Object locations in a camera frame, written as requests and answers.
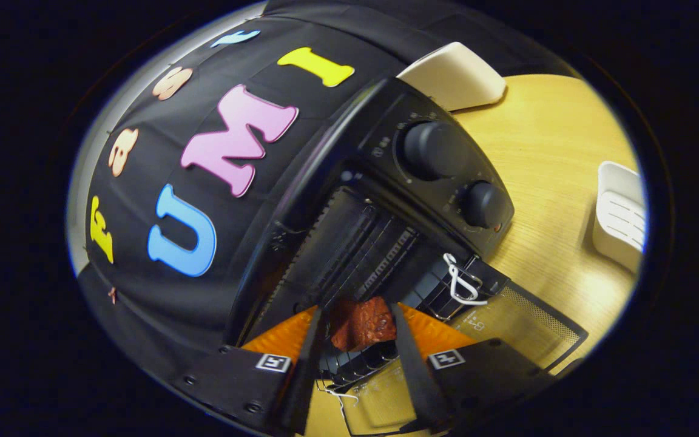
blue letter u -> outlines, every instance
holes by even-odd
[[[206,273],[212,265],[217,247],[217,235],[209,217],[193,205],[174,196],[174,188],[168,183],[158,196],[155,212],[161,219],[168,214],[191,227],[196,232],[197,241],[196,247],[187,251],[161,235],[161,228],[155,225],[150,228],[150,236],[147,239],[147,254],[150,255],[150,259],[161,260],[187,276],[197,277]]]

red food item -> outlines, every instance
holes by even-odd
[[[355,352],[396,339],[396,324],[385,299],[366,302],[341,300],[331,312],[331,342],[344,352]]]

white container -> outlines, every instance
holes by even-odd
[[[595,248],[637,273],[646,243],[646,200],[641,177],[612,161],[601,163],[597,174]]]
[[[505,79],[460,42],[428,53],[397,77],[449,111],[496,103],[505,92]]]

light wood surface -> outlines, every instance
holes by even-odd
[[[632,272],[595,251],[591,232],[599,164],[638,166],[618,122],[586,83],[556,75],[505,79],[501,102],[454,116],[496,166],[516,208],[507,236],[487,262],[589,332],[552,370],[558,373],[599,344],[635,287]],[[503,337],[524,354],[552,341],[551,333],[518,311],[497,299],[451,324],[479,340]],[[527,355],[543,365],[562,348],[552,343],[545,353]],[[350,394],[360,398],[357,406],[344,400],[355,433],[389,432],[414,418],[397,363]],[[306,435],[349,435],[335,396],[314,393]]]

black knob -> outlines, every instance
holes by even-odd
[[[457,127],[428,121],[406,132],[402,161],[405,169],[419,179],[445,179],[463,170],[468,160],[468,147]]]
[[[471,226],[494,228],[501,224],[512,208],[505,191],[489,182],[478,182],[463,199],[463,218]]]

